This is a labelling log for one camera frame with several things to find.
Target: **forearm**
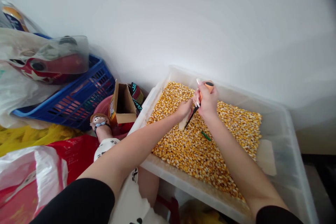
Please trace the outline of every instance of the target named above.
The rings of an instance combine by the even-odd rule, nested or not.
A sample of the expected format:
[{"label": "forearm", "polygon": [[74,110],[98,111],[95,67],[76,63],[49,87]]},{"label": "forearm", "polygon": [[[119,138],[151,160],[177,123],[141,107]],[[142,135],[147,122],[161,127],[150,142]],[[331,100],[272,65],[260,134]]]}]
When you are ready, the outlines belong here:
[{"label": "forearm", "polygon": [[79,177],[106,183],[117,197],[125,178],[139,166],[161,138],[181,120],[176,114],[138,129],[91,164]]},{"label": "forearm", "polygon": [[152,152],[157,143],[170,131],[180,118],[172,114],[158,122],[143,127],[128,135],[115,148],[114,159],[126,174],[139,166]]},{"label": "forearm", "polygon": [[213,117],[206,123],[254,217],[266,205],[277,205],[287,209],[264,172],[239,145],[223,122],[218,117]]}]

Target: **hand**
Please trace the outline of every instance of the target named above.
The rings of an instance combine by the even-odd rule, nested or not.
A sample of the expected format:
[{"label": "hand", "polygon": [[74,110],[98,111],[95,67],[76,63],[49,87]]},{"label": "hand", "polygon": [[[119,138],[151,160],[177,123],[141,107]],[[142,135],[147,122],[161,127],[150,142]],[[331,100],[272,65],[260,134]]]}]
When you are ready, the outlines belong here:
[{"label": "hand", "polygon": [[189,115],[192,112],[192,105],[193,101],[190,99],[189,101],[183,101],[178,106],[175,115],[178,116],[179,122],[183,120],[187,115]]},{"label": "hand", "polygon": [[213,117],[218,117],[217,113],[218,91],[216,86],[214,86],[212,92],[210,93],[208,88],[204,85],[205,82],[206,81],[204,81],[201,85],[198,85],[198,90],[196,90],[192,100],[194,104],[196,104],[196,101],[200,100],[200,92],[202,92],[201,107],[198,109],[198,112],[203,117],[205,122],[207,122],[207,120]]}]

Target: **clear plastic storage bin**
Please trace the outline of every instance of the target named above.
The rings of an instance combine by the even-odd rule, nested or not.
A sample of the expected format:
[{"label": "clear plastic storage bin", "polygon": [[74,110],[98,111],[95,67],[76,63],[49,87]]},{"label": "clear plastic storage bin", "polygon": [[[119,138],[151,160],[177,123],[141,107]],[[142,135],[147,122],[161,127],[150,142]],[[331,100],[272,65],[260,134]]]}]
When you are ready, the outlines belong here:
[{"label": "clear plastic storage bin", "polygon": [[[262,139],[269,140],[268,147],[271,147],[267,152],[269,155],[263,157],[262,163],[273,164],[273,171],[270,173],[272,175],[267,175],[269,180],[289,209],[303,223],[318,223],[291,116],[283,106],[275,102],[229,86],[211,78],[211,76],[203,76],[186,69],[170,66],[167,77],[158,83],[148,95],[142,112],[130,133],[146,125],[169,81],[176,81],[196,89],[196,78],[203,81],[213,80],[219,91],[219,100],[262,114],[260,127]],[[264,142],[261,141],[258,152],[262,148],[265,149],[263,144]],[[258,153],[257,162],[261,165]],[[239,223],[254,222],[245,203],[189,176],[153,154],[150,154],[141,166]]]}]

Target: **brush handle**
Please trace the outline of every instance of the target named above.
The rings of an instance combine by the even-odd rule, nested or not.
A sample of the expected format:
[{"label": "brush handle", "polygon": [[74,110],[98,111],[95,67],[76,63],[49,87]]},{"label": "brush handle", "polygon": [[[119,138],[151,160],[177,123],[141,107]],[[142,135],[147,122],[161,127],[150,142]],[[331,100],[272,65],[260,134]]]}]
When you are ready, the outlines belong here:
[{"label": "brush handle", "polygon": [[[209,90],[209,92],[211,93],[212,92],[212,90],[213,90],[213,86],[214,86],[214,84],[212,83],[212,82],[205,82],[204,83],[204,85],[208,88],[208,90]],[[202,102],[202,92],[200,92],[200,98],[199,98],[199,103],[201,103]]]}]

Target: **cardboard box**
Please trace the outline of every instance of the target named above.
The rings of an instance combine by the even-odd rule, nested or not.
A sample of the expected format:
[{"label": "cardboard box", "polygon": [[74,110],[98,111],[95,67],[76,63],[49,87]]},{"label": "cardboard box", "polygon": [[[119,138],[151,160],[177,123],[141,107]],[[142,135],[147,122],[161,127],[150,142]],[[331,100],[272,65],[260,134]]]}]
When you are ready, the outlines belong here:
[{"label": "cardboard box", "polygon": [[115,80],[115,89],[110,104],[109,119],[112,124],[132,123],[137,119],[137,109],[127,84]]}]

